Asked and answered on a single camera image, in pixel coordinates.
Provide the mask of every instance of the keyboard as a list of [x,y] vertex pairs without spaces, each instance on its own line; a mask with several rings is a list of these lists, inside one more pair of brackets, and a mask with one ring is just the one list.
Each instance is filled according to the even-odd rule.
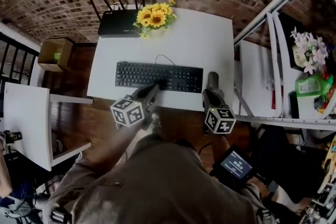
[[118,62],[115,75],[115,86],[119,87],[139,88],[160,82],[161,90],[202,93],[202,68]]

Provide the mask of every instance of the digital display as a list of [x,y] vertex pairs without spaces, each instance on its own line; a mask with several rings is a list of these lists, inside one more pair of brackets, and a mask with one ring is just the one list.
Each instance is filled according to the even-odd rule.
[[250,166],[248,162],[240,157],[235,151],[232,151],[220,165],[238,179],[242,179],[252,170],[252,166]]

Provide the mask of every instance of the flower pot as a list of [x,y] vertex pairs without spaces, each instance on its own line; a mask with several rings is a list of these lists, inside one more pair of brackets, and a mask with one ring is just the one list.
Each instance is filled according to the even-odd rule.
[[158,30],[151,30],[148,32],[148,37],[151,39],[159,39],[162,38],[163,35],[167,32],[167,28],[161,27]]
[[293,49],[295,64],[298,67],[305,68],[305,62],[307,62],[306,56],[299,53],[299,47],[298,46],[293,45],[292,49]]

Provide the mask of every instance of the artificial flower bouquet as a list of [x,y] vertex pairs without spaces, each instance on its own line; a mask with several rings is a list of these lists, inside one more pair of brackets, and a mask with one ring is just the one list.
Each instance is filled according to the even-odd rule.
[[314,39],[312,33],[298,33],[296,27],[291,33],[298,48],[297,53],[299,57],[303,58],[304,72],[313,74],[319,70],[323,74],[323,66],[326,64],[325,58],[328,57],[328,52],[322,38]]
[[139,35],[148,38],[151,31],[168,28],[177,18],[172,9],[175,4],[175,1],[169,0],[168,4],[156,3],[144,6],[138,12],[136,23],[133,24],[140,28]]

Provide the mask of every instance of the router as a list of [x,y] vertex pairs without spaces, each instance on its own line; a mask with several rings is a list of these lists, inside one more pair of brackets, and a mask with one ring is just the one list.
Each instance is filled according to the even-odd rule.
[[100,18],[93,0],[90,0],[97,17],[100,20],[98,35],[100,37],[139,37],[139,28],[133,25],[138,14],[137,0],[134,0],[136,9],[125,9],[121,0],[118,1],[121,9],[118,8],[118,10],[113,10],[107,0],[104,0],[109,10],[105,11],[103,17]]

